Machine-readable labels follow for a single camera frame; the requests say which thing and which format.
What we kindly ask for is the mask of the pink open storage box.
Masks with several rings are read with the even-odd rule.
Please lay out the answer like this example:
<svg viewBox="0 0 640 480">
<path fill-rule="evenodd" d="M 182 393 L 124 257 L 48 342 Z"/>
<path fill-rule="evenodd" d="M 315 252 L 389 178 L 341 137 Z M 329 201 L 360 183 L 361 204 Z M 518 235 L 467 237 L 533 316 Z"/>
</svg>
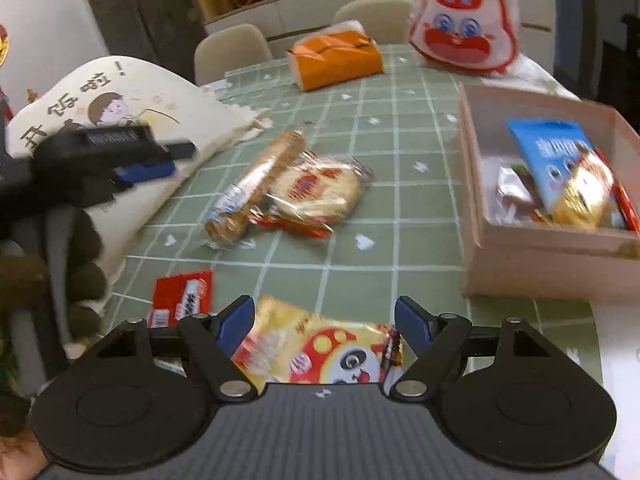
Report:
<svg viewBox="0 0 640 480">
<path fill-rule="evenodd" d="M 615 108 L 467 84 L 458 140 L 467 294 L 638 300 L 639 233 L 613 190 L 589 176 L 562 202 L 590 151 L 638 205 L 639 136 Z"/>
</svg>

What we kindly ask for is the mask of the gold snack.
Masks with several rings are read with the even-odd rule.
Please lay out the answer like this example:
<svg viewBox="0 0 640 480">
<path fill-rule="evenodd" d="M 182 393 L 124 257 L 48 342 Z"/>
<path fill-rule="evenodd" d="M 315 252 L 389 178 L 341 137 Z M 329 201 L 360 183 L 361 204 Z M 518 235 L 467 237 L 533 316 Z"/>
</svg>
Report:
<svg viewBox="0 0 640 480">
<path fill-rule="evenodd" d="M 581 145 L 579 153 L 580 157 L 553 205 L 551 218 L 562 226 L 594 231 L 611 197 L 614 176 L 595 151 Z"/>
</svg>

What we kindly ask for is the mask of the cream cartoon canvas bag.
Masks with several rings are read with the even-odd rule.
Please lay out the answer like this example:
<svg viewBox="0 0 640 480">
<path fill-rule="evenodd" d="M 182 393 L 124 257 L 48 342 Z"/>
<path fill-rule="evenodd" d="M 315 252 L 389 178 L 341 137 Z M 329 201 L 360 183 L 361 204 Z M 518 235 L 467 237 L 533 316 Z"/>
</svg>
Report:
<svg viewBox="0 0 640 480">
<path fill-rule="evenodd" d="M 134 236 L 213 154 L 257 136 L 259 113 L 150 62 L 97 58 L 76 68 L 6 127 L 1 236 L 58 205 L 88 212 L 114 282 Z"/>
</svg>

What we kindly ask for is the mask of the beige dining chair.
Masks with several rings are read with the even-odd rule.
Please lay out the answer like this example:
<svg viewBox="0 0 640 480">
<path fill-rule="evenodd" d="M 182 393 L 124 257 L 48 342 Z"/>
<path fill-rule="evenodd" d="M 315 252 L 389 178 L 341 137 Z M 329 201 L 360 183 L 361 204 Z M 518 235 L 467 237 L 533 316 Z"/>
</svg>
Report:
<svg viewBox="0 0 640 480">
<path fill-rule="evenodd" d="M 198 86 L 221 80 L 236 70 L 273 59 L 268 42 L 253 24 L 241 24 L 214 32 L 194 52 L 194 77 Z"/>
<path fill-rule="evenodd" d="M 334 14 L 333 23 L 358 21 L 378 44 L 406 44 L 412 0 L 355 0 Z"/>
</svg>

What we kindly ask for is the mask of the green grid tablecloth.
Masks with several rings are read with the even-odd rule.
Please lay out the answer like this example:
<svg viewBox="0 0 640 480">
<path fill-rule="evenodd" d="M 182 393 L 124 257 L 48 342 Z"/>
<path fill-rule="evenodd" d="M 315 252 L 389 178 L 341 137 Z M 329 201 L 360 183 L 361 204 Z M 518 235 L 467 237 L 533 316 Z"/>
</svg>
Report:
<svg viewBox="0 0 640 480">
<path fill-rule="evenodd" d="M 406 46 L 382 72 L 305 92 L 285 61 L 232 70 L 216 92 L 264 108 L 258 138 L 216 154 L 142 226 L 103 326 L 155 323 L 162 278 L 205 271 L 200 308 L 270 296 L 352 322 L 389 323 L 398 297 L 477 325 L 532 324 L 594 378 L 602 375 L 589 304 L 469 298 L 461 289 L 458 101 L 465 76 L 427 67 Z"/>
</svg>

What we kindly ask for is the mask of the blue snack bag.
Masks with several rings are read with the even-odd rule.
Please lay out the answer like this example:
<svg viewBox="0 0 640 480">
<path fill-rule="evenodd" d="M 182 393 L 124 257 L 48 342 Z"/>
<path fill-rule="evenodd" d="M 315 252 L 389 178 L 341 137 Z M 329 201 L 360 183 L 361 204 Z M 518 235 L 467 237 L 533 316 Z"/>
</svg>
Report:
<svg viewBox="0 0 640 480">
<path fill-rule="evenodd" d="M 579 147 L 583 145 L 599 153 L 576 122 L 510 119 L 506 122 L 506 128 L 518 144 L 529 174 L 533 177 L 541 200 L 542 216 L 555 223 L 551 211 L 580 157 Z M 622 226 L 623 216 L 615 196 L 614 177 L 611 197 L 597 229 L 620 229 Z"/>
</svg>

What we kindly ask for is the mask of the red snack packet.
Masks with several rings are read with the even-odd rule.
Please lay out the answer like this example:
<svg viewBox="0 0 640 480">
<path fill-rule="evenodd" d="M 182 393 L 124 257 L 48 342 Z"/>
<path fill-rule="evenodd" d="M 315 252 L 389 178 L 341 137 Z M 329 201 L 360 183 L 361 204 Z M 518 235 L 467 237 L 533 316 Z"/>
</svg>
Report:
<svg viewBox="0 0 640 480">
<path fill-rule="evenodd" d="M 149 326 L 165 328 L 187 316 L 209 314 L 213 291 L 214 272 L 210 269 L 159 278 L 152 296 Z"/>
</svg>

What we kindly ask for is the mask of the red white rabbit bag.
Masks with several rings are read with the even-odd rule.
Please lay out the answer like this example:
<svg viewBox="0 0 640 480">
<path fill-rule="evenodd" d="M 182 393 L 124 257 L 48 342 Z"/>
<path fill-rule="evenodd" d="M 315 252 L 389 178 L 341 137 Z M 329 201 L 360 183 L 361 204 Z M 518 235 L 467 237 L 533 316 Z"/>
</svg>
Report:
<svg viewBox="0 0 640 480">
<path fill-rule="evenodd" d="M 408 44 L 432 62 L 503 74 L 520 56 L 518 0 L 413 0 Z"/>
</svg>

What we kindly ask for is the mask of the yellow panda snack packet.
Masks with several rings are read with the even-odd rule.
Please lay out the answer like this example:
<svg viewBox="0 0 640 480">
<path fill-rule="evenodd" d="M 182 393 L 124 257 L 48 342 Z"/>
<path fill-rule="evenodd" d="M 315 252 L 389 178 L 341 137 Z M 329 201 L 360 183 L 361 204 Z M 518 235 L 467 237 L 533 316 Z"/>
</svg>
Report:
<svg viewBox="0 0 640 480">
<path fill-rule="evenodd" d="M 404 370 L 404 348 L 393 325 L 334 320 L 263 296 L 232 361 L 258 390 L 270 382 L 390 388 Z"/>
</svg>

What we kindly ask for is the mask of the round rice cracker pack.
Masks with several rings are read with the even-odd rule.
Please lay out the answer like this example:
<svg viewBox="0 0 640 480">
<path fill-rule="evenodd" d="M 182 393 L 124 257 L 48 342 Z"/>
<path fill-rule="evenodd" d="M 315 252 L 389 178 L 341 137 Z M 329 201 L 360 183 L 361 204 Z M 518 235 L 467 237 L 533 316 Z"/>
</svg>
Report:
<svg viewBox="0 0 640 480">
<path fill-rule="evenodd" d="M 250 211 L 254 226 L 326 240 L 333 226 L 355 209 L 373 171 L 354 158 L 320 157 L 305 152 L 270 186 Z"/>
</svg>

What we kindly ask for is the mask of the orange tissue box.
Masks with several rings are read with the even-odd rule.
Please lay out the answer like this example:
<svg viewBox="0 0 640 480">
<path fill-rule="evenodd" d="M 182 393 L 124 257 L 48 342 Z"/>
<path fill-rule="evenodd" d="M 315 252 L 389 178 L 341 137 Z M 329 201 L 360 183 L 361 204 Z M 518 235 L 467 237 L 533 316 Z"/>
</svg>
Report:
<svg viewBox="0 0 640 480">
<path fill-rule="evenodd" d="M 356 20 L 303 37 L 288 49 L 286 59 L 303 92 L 384 73 L 378 45 Z"/>
</svg>

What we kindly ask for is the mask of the long biscuit pack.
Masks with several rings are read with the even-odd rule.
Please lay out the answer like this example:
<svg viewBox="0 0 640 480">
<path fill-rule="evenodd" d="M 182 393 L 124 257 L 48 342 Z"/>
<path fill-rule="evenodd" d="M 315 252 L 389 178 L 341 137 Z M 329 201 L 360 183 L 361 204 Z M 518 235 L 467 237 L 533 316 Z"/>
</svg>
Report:
<svg viewBox="0 0 640 480">
<path fill-rule="evenodd" d="M 204 220 L 213 248 L 226 249 L 235 244 L 246 229 L 250 211 L 305 146 L 304 128 L 285 131 L 257 155 L 239 180 L 222 192 Z"/>
</svg>

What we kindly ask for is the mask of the chocolate bar blue wrapper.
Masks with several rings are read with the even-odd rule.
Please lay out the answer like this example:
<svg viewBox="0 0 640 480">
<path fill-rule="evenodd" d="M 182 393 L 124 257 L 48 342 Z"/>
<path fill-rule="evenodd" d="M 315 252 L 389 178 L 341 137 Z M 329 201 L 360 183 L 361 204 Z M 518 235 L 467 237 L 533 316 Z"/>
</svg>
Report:
<svg viewBox="0 0 640 480">
<path fill-rule="evenodd" d="M 502 166 L 496 186 L 497 221 L 512 224 L 529 221 L 538 207 L 533 177 L 523 165 Z"/>
</svg>

